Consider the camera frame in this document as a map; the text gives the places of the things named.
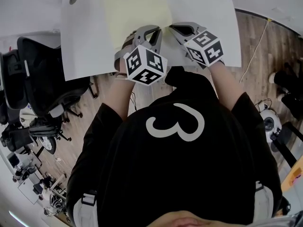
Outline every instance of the black t-shirt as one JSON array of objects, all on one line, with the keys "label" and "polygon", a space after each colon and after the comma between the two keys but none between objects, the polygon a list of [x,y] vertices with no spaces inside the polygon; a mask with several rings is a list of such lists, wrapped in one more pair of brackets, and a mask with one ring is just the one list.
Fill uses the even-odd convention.
[{"label": "black t-shirt", "polygon": [[98,224],[107,227],[145,227],[178,210],[249,224],[257,180],[273,192],[276,211],[276,162],[246,93],[232,111],[212,100],[162,100],[125,122],[102,104],[71,174],[67,204],[96,189]]}]

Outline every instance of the cable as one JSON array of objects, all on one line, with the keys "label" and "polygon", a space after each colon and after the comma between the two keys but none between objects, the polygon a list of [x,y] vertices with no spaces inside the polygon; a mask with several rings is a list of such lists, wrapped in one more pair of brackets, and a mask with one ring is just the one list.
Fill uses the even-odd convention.
[{"label": "cable", "polygon": [[265,30],[266,30],[266,28],[267,28],[267,25],[269,24],[270,21],[272,21],[272,20],[268,18],[268,19],[267,19],[267,23],[266,23],[266,25],[265,25],[265,27],[264,27],[263,33],[262,33],[262,35],[261,35],[261,38],[260,38],[260,40],[259,40],[259,43],[257,44],[257,47],[256,47],[256,49],[255,49],[255,51],[254,51],[254,53],[253,53],[253,55],[252,55],[252,57],[251,57],[251,60],[250,60],[250,62],[248,63],[248,66],[247,66],[247,68],[246,68],[246,71],[243,73],[243,75],[242,75],[242,77],[241,77],[239,83],[241,83],[243,77],[245,76],[246,72],[248,71],[248,69],[249,69],[249,67],[250,67],[250,64],[251,64],[251,62],[252,62],[252,59],[255,57],[257,48],[259,47],[259,45],[260,45],[260,43],[261,43],[261,40],[262,40],[262,38],[263,38],[263,35],[264,35]]},{"label": "cable", "polygon": [[260,102],[256,103],[255,106],[256,106],[256,105],[259,105],[260,103],[262,103],[262,102],[264,102],[264,101],[270,101],[270,106],[269,106],[268,108],[270,108],[271,105],[273,104],[273,101],[272,101],[270,98],[266,98],[266,99],[261,100]]},{"label": "cable", "polygon": [[131,99],[131,101],[132,101],[132,103],[134,105],[135,111],[137,111],[136,94],[134,92],[132,92],[132,95],[131,95],[130,99]]}]

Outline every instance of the black cable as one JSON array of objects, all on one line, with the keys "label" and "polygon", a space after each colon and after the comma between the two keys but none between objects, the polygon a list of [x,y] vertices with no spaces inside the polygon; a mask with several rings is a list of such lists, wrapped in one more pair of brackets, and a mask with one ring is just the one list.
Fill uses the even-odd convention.
[{"label": "black cable", "polygon": [[131,95],[130,99],[131,99],[131,101],[132,101],[132,103],[134,105],[135,111],[137,111],[136,94],[134,92],[132,92],[132,95]]},{"label": "black cable", "polygon": [[266,99],[264,99],[264,100],[261,100],[260,102],[256,103],[255,106],[256,106],[256,105],[259,105],[260,103],[262,103],[262,102],[264,102],[264,101],[270,101],[270,106],[269,106],[268,108],[271,108],[271,105],[273,104],[273,101],[272,101],[270,98],[266,98]]}]

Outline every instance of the shoe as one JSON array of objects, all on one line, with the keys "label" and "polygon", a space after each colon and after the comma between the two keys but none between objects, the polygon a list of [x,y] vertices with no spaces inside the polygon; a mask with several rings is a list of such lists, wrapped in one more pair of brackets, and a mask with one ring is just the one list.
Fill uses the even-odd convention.
[{"label": "shoe", "polygon": [[271,84],[275,83],[275,75],[276,75],[276,72],[273,72],[269,75],[269,77],[268,77],[269,83],[271,83]]},{"label": "shoe", "polygon": [[282,102],[282,98],[285,97],[285,93],[281,93],[278,95],[277,99],[279,102]]},{"label": "shoe", "polygon": [[285,87],[282,88],[282,91],[285,92],[285,95],[289,93],[289,91]]}]

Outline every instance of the table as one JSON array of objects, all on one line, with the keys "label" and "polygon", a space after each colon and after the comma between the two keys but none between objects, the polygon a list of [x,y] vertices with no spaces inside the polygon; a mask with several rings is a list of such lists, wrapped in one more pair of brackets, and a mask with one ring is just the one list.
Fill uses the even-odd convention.
[{"label": "table", "polygon": [[[226,66],[241,66],[241,47],[232,0],[167,0],[173,22],[194,21],[221,39]],[[66,80],[115,71],[115,50],[104,21],[102,0],[62,1],[61,45]],[[167,33],[161,55],[169,66],[196,66]]]}]

